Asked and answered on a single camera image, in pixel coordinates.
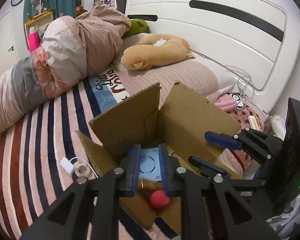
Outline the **pink bag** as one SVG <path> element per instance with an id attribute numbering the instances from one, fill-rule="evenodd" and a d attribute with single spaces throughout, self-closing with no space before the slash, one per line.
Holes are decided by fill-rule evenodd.
<path id="1" fill-rule="evenodd" d="M 31 33 L 27 36 L 28 44 L 29 44 L 29 51 L 32 53 L 40 46 L 40 37 L 38 32 Z"/>

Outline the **red cylindrical object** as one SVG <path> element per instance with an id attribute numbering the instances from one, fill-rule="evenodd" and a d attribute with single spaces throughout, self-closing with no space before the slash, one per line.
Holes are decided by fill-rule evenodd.
<path id="1" fill-rule="evenodd" d="M 168 206 L 170 198 L 165 195 L 164 191 L 157 190 L 151 194 L 149 202 L 155 209 L 163 209 Z"/>

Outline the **tan plush toy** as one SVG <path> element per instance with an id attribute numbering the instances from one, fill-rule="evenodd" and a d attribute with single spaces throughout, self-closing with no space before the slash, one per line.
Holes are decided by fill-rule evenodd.
<path id="1" fill-rule="evenodd" d="M 185 39 L 168 34 L 147 34 L 123 52 L 121 63 L 128 70 L 149 70 L 192 58 Z"/>

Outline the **pink pouch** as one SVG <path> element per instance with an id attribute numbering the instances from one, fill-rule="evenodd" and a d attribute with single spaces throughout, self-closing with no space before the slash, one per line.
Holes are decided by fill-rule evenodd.
<path id="1" fill-rule="evenodd" d="M 236 100 L 229 94 L 223 94 L 217 99 L 215 105 L 221 110 L 229 112 L 236 109 L 237 103 Z"/>

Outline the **light blue square device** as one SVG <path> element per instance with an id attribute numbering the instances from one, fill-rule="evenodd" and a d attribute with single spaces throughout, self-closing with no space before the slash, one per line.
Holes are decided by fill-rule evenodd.
<path id="1" fill-rule="evenodd" d="M 149 181 L 162 180 L 158 147 L 141 149 L 139 178 Z"/>

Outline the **white bed headboard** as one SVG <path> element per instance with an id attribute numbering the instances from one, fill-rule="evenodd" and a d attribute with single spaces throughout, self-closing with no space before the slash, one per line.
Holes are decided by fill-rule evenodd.
<path id="1" fill-rule="evenodd" d="M 126 15 L 173 34 L 227 68 L 265 113 L 282 94 L 300 48 L 300 14 L 281 0 L 127 0 Z"/>

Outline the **white door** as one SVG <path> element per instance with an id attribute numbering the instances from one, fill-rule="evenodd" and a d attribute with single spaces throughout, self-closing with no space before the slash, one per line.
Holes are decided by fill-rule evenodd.
<path id="1" fill-rule="evenodd" d="M 0 19 L 0 77 L 18 62 L 12 30 L 12 18 L 8 12 Z"/>

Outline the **rolled pink grey quilt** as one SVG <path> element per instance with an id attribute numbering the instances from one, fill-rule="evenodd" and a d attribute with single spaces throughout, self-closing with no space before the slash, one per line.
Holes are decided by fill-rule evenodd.
<path id="1" fill-rule="evenodd" d="M 77 18 L 50 23 L 40 46 L 0 77 L 0 135 L 47 100 L 106 70 L 130 26 L 126 15 L 101 1 Z"/>

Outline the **pink ribbed pillow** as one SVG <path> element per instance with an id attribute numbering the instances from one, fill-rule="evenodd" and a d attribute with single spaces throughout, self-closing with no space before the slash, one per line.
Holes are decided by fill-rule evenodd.
<path id="1" fill-rule="evenodd" d="M 222 94 L 232 91 L 235 80 L 230 72 L 197 54 L 194 59 L 164 67 L 127 70 L 121 63 L 123 52 L 139 43 L 146 35 L 146 33 L 141 33 L 124 38 L 122 50 L 110 65 L 129 95 L 133 96 L 158 82 L 161 87 L 159 105 L 162 106 L 176 82 L 186 85 L 211 103 L 215 103 Z"/>

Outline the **yellow side table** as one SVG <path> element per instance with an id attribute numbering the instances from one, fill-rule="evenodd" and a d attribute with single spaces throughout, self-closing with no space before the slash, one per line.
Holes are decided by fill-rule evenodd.
<path id="1" fill-rule="evenodd" d="M 27 13 L 26 23 L 24 24 L 25 29 L 25 37 L 27 41 L 27 47 L 29 48 L 29 40 L 28 35 L 30 35 L 30 31 L 40 31 L 43 33 L 47 26 L 54 20 L 53 11 L 48 10 L 40 15 L 32 17 L 30 13 Z"/>

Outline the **brown cardboard box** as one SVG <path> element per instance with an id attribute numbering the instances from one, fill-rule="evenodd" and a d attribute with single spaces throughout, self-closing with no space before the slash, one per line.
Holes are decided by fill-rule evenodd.
<path id="1" fill-rule="evenodd" d="M 240 130 L 237 120 L 182 83 L 174 84 L 163 105 L 159 93 L 154 84 L 91 120 L 98 142 L 77 132 L 99 176 L 118 167 L 135 144 L 149 148 L 165 143 L 184 163 L 192 155 L 214 163 L 223 150 L 209 145 L 205 133 L 234 135 Z"/>

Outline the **pink polka dot pillow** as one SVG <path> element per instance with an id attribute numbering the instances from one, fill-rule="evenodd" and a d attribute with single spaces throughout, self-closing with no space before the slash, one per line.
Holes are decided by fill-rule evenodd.
<path id="1" fill-rule="evenodd" d="M 240 124 L 241 127 L 239 132 L 243 131 L 246 127 L 256 129 L 253 128 L 249 122 L 250 116 L 255 118 L 258 130 L 261 132 L 264 131 L 264 120 L 262 119 L 262 116 L 260 116 L 259 113 L 249 105 L 245 106 L 243 109 L 231 111 L 229 114 Z"/>

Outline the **white tape roll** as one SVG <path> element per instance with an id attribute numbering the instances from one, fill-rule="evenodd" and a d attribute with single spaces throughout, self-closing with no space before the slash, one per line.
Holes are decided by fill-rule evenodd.
<path id="1" fill-rule="evenodd" d="M 86 163 L 75 162 L 74 163 L 74 172 L 75 172 L 75 175 L 78 177 L 88 178 L 90 176 L 91 169 Z"/>

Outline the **green plush toy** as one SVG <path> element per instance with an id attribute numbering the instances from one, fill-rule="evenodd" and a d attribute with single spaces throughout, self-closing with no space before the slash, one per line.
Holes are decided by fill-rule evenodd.
<path id="1" fill-rule="evenodd" d="M 122 36 L 123 38 L 144 33 L 148 28 L 147 22 L 142 19 L 137 18 L 137 19 L 131 19 L 130 21 L 131 21 L 131 26 L 129 30 L 124 33 L 124 35 Z"/>

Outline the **striped fleece blanket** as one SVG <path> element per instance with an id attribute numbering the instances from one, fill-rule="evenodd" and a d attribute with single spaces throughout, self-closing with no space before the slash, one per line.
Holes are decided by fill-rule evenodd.
<path id="1" fill-rule="evenodd" d="M 89 121 L 126 98 L 119 77 L 107 69 L 40 105 L 0 137 L 0 229 L 9 239 L 19 239 L 76 178 L 62 159 L 87 161 L 77 131 L 95 139 Z"/>

